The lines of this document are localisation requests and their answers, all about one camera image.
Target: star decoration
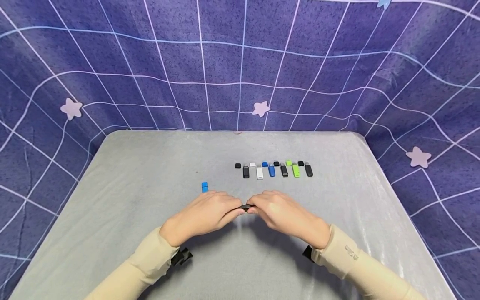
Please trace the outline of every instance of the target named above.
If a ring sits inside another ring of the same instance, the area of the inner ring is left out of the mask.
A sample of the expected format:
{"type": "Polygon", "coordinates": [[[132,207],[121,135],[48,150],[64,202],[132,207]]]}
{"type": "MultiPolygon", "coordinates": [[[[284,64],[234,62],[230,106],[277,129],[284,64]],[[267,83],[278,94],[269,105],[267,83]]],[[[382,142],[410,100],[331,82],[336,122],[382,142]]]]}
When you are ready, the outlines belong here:
{"type": "Polygon", "coordinates": [[[383,5],[384,10],[386,10],[388,8],[388,6],[390,5],[390,2],[392,2],[392,0],[379,0],[378,4],[377,4],[377,7],[381,7],[383,5]]]}
{"type": "Polygon", "coordinates": [[[67,114],[68,121],[71,121],[73,117],[81,117],[82,113],[80,109],[83,104],[80,102],[73,102],[70,98],[65,100],[65,104],[60,107],[60,110],[67,114]]]}
{"type": "Polygon", "coordinates": [[[422,152],[417,146],[413,147],[412,152],[407,152],[406,154],[412,159],[412,161],[410,162],[410,165],[412,167],[421,166],[423,168],[427,168],[427,160],[432,157],[430,153],[422,152]]]}
{"type": "Polygon", "coordinates": [[[253,107],[255,107],[255,110],[253,111],[252,115],[258,115],[260,118],[263,117],[265,113],[270,110],[267,101],[264,101],[262,103],[255,103],[253,107]]]}

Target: black wrist strap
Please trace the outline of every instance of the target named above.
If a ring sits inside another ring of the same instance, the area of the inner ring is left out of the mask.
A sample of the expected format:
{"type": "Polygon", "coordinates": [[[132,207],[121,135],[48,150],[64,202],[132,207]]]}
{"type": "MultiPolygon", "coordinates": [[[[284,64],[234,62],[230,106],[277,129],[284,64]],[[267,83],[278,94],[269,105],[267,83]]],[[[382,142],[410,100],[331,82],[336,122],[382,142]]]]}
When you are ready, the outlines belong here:
{"type": "Polygon", "coordinates": [[[177,254],[175,254],[171,259],[170,259],[170,264],[171,265],[182,265],[184,262],[189,260],[190,258],[193,257],[193,254],[190,253],[190,251],[187,248],[184,248],[181,251],[178,251],[177,254]]]}
{"type": "Polygon", "coordinates": [[[312,259],[312,251],[313,251],[313,248],[310,246],[307,246],[303,251],[302,255],[308,258],[312,263],[315,263],[312,259]]]}

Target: blue usb flash drive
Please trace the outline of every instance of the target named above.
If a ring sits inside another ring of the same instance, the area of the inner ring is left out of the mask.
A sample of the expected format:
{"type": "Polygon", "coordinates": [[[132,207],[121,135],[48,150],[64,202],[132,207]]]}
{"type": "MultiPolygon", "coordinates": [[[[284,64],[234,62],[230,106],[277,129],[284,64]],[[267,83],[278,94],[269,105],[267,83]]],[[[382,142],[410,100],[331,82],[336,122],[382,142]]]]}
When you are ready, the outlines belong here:
{"type": "Polygon", "coordinates": [[[268,166],[268,173],[270,177],[275,177],[275,167],[272,163],[268,166]]]}
{"type": "Polygon", "coordinates": [[[202,182],[202,192],[208,192],[208,183],[206,181],[202,182]]]}

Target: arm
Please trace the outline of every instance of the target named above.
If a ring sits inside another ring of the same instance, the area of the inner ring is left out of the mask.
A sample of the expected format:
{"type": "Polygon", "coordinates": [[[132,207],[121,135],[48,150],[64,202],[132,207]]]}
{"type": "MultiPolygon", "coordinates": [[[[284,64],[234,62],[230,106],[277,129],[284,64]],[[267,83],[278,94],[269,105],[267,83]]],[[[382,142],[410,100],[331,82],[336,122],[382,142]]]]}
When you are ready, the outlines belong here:
{"type": "Polygon", "coordinates": [[[243,209],[226,192],[202,193],[165,224],[150,232],[135,252],[105,278],[85,300],[136,300],[170,268],[170,259],[191,237],[223,228],[243,209]]]}
{"type": "Polygon", "coordinates": [[[325,249],[312,252],[312,260],[341,279],[351,281],[366,300],[425,300],[407,281],[357,247],[335,225],[325,249]]]}
{"type": "Polygon", "coordinates": [[[366,300],[425,300],[410,284],[360,250],[335,225],[307,211],[278,191],[264,191],[247,201],[249,214],[259,215],[277,231],[312,245],[312,260],[341,279],[350,280],[366,300]]]}
{"type": "Polygon", "coordinates": [[[170,268],[178,251],[160,236],[160,228],[150,232],[135,252],[105,278],[85,300],[135,300],[170,268]]]}

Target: hand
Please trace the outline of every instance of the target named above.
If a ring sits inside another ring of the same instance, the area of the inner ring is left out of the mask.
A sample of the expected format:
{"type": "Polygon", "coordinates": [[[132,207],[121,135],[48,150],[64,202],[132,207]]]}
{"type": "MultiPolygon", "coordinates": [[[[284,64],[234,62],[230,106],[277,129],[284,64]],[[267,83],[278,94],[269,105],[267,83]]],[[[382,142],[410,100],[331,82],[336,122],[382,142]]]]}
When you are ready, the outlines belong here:
{"type": "Polygon", "coordinates": [[[179,247],[189,238],[219,230],[244,214],[243,209],[235,209],[241,205],[240,199],[226,192],[202,193],[165,222],[160,228],[160,236],[172,247],[179,247]]]}
{"type": "Polygon", "coordinates": [[[300,238],[315,249],[324,249],[330,239],[330,226],[289,196],[279,191],[264,191],[252,196],[249,214],[259,215],[271,229],[300,238]]]}

